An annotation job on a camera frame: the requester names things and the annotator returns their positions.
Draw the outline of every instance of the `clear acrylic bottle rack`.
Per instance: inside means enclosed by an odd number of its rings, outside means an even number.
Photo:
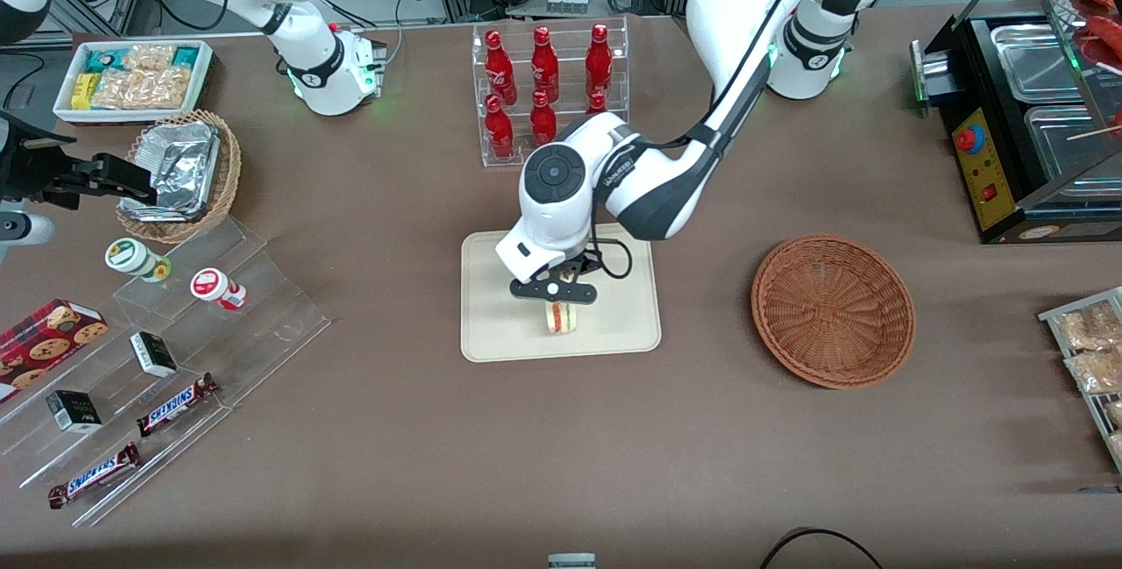
[[[564,129],[585,110],[588,110],[588,94],[585,93],[585,56],[592,40],[592,26],[604,22],[608,26],[608,46],[611,48],[611,86],[605,94],[605,107],[609,112],[618,114],[628,121],[631,93],[628,82],[628,33],[625,18],[573,18],[544,22],[550,29],[553,49],[558,53],[558,66],[561,73],[561,97],[553,102],[553,111],[558,117],[558,132]],[[487,46],[484,35],[488,30],[498,30],[503,36],[503,46],[514,63],[514,84],[518,90],[517,102],[505,107],[514,127],[514,157],[495,157],[490,143],[487,140],[487,126],[484,125],[487,109],[484,99],[490,93],[487,81]],[[533,153],[534,139],[530,127],[530,112],[533,110],[531,99],[534,93],[534,77],[530,68],[530,58],[534,54],[533,29],[525,22],[484,22],[475,26],[471,34],[471,68],[476,89],[476,117],[479,121],[479,148],[485,166],[522,166],[530,153]]]

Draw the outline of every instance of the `brown table surface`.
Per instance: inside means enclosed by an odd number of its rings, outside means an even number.
[[[293,98],[265,38],[212,38],[205,104],[245,153],[233,214],[338,322],[93,529],[0,472],[0,566],[743,568],[807,525],[886,567],[1118,566],[1122,497],[1076,494],[1116,476],[1036,313],[1122,284],[1119,247],[978,245],[938,118],[908,109],[907,45],[948,16],[870,10],[826,94],[762,99],[654,245],[656,350],[496,365],[460,355],[460,242],[515,222],[517,174],[480,166],[470,27],[408,30],[385,97],[341,118]],[[675,22],[629,24],[634,126],[677,137],[707,75]],[[61,129],[76,154],[137,134]],[[101,263],[113,202],[82,204],[38,209],[56,240],[9,250],[0,325],[122,283]],[[881,386],[802,383],[753,329],[761,258],[819,230],[877,249],[914,299],[916,348]],[[806,539],[780,560],[864,566]]]

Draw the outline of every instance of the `red emergency stop button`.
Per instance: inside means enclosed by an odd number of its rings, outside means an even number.
[[[985,130],[982,126],[971,125],[955,134],[955,148],[965,154],[977,154],[985,146]]]

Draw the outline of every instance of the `snickers bar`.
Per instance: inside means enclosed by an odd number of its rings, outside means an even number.
[[[147,416],[140,417],[137,421],[137,426],[140,428],[140,437],[147,438],[151,435],[160,425],[172,422],[172,420],[178,417],[180,414],[191,409],[215,389],[218,389],[218,384],[214,383],[214,379],[211,378],[208,371],[199,380],[193,382],[191,387],[180,392],[171,401],[153,410]]]
[[[70,484],[59,484],[50,488],[50,494],[47,496],[50,510],[61,508],[68,504],[68,502],[74,501],[74,497],[77,495],[92,488],[92,486],[101,484],[101,481],[129,467],[140,467],[140,451],[137,450],[137,446],[134,442],[129,442],[116,456],[108,458],[105,461],[73,478]]]

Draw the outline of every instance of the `empty wicker basket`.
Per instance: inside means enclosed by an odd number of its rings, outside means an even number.
[[[781,364],[833,389],[883,382],[916,337],[911,296],[892,266],[830,235],[771,250],[752,283],[752,318]]]

